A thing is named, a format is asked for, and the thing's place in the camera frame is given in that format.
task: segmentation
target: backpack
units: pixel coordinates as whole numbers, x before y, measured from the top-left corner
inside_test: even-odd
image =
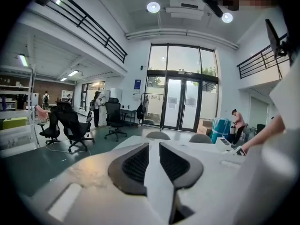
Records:
[[[95,110],[95,101],[92,100],[92,101],[90,102],[90,111],[94,111],[94,110]]]
[[[143,118],[144,118],[143,105],[142,104],[140,104],[139,107],[136,110],[136,117],[139,120],[143,120]]]
[[[48,95],[44,97],[44,103],[48,103]]]

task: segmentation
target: pink cloth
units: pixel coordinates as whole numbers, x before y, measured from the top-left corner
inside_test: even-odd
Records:
[[[245,121],[244,121],[244,119],[243,119],[242,114],[240,114],[239,112],[236,112],[235,115],[236,115],[235,121],[236,121],[236,128],[237,128],[237,129],[239,129],[240,127],[246,125],[246,124],[245,124]]]
[[[41,108],[39,105],[36,105],[36,112],[37,112],[37,117],[41,119],[47,119],[48,118],[48,110],[44,110]]]

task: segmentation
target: round ceiling light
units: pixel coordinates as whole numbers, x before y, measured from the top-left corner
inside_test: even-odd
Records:
[[[147,5],[147,10],[151,13],[157,13],[160,10],[160,5],[157,2],[151,2]]]
[[[222,20],[225,23],[230,23],[233,20],[233,16],[230,13],[224,13],[222,16]]]

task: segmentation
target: door frame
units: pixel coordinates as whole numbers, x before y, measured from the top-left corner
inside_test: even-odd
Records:
[[[167,100],[168,100],[168,89],[169,89],[169,79],[173,80],[180,80],[181,81],[181,91],[180,91],[180,99],[179,99],[179,109],[178,109],[178,115],[177,115],[177,122],[176,126],[165,126],[165,112],[166,112],[166,106],[167,106]],[[198,100],[197,100],[197,107],[196,107],[196,113],[195,113],[195,121],[194,121],[194,127],[193,128],[184,128],[182,127],[183,117],[184,117],[184,110],[185,110],[185,99],[186,99],[186,89],[187,89],[187,81],[191,82],[197,82],[198,85]],[[193,78],[183,78],[179,76],[167,76],[165,80],[165,99],[163,101],[163,107],[162,107],[162,120],[160,122],[161,128],[167,128],[167,129],[174,129],[174,130],[180,130],[180,131],[187,131],[187,132],[195,132],[198,127],[199,123],[199,116],[200,116],[200,109],[201,109],[201,102],[202,102],[202,79],[193,79]]]

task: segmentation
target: cardboard box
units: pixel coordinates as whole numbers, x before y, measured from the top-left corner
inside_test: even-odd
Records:
[[[211,120],[200,119],[199,120],[199,126],[211,128],[212,127],[212,121]]]
[[[207,136],[210,136],[212,131],[211,127],[205,127],[205,126],[201,126],[199,124],[198,129],[197,129],[197,134],[205,134]]]

